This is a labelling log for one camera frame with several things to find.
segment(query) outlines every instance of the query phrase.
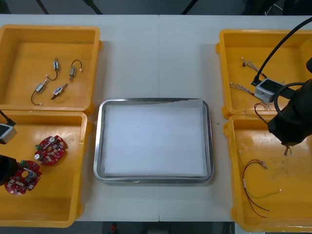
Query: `yellow wire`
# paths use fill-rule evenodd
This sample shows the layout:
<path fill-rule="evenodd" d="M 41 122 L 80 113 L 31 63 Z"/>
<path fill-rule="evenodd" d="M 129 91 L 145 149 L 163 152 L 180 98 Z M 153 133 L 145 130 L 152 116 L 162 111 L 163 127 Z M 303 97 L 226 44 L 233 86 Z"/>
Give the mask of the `yellow wire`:
<path fill-rule="evenodd" d="M 275 194 L 278 194 L 278 193 L 281 192 L 281 189 L 279 189 L 279 190 L 276 191 L 276 192 L 272 192 L 272 193 L 265 194 L 265 195 L 262 195 L 262 196 L 254 196 L 254 195 L 252 195 L 252 194 L 248 191 L 247 188 L 246 188 L 246 190 L 247 190 L 248 195 L 251 196 L 251 197 L 253 197 L 253 198 L 255 198 L 255 199 L 262 199 L 262 198 L 269 197 L 269 196 L 272 196 L 272 195 L 275 195 Z"/>

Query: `black pole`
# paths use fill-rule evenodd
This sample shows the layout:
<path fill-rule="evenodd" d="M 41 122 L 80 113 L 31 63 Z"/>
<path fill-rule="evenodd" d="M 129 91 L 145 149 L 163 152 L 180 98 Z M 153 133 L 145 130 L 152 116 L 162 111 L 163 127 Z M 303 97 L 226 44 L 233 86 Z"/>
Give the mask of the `black pole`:
<path fill-rule="evenodd" d="M 47 9 L 45 8 L 45 6 L 43 5 L 43 3 L 41 2 L 41 0 L 36 0 L 36 2 L 38 3 L 39 7 L 41 8 L 41 10 L 46 14 L 49 15 L 49 12 L 47 11 Z"/>
<path fill-rule="evenodd" d="M 191 8 L 196 4 L 197 1 L 198 0 L 192 0 L 190 4 L 185 8 L 185 10 L 182 12 L 181 15 L 186 15 L 191 10 Z"/>

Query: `round circuit board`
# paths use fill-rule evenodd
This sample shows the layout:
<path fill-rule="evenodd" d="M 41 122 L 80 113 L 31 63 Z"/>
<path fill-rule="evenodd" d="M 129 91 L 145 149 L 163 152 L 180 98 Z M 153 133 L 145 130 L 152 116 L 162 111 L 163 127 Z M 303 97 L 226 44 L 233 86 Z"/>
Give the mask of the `round circuit board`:
<path fill-rule="evenodd" d="M 33 190 L 42 175 L 39 169 L 40 166 L 35 162 L 22 160 L 18 163 L 15 175 L 5 183 L 5 189 L 13 195 L 22 195 L 27 190 Z"/>

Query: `table surface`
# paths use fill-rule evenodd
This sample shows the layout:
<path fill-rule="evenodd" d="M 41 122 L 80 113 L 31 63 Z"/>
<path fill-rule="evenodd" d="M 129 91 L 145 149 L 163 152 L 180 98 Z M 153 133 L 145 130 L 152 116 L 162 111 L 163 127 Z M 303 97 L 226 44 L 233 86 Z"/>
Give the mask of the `table surface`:
<path fill-rule="evenodd" d="M 307 17 L 0 15 L 4 24 L 100 28 L 94 103 L 201 98 L 211 112 L 214 177 L 207 184 L 103 184 L 93 175 L 97 114 L 83 166 L 81 221 L 230 221 L 232 190 L 215 44 L 222 29 L 292 29 Z"/>

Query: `capacitor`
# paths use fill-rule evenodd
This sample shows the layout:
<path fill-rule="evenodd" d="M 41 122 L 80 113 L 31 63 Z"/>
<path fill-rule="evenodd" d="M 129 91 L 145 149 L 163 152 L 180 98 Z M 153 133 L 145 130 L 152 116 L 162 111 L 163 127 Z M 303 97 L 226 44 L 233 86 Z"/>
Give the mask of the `capacitor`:
<path fill-rule="evenodd" d="M 52 137 L 50 137 L 50 139 L 49 139 L 49 142 L 50 143 L 53 143 L 53 144 L 55 144 L 55 143 L 57 143 L 57 139 L 55 139 L 53 136 Z"/>
<path fill-rule="evenodd" d="M 42 155 L 35 154 L 35 160 L 42 160 Z"/>

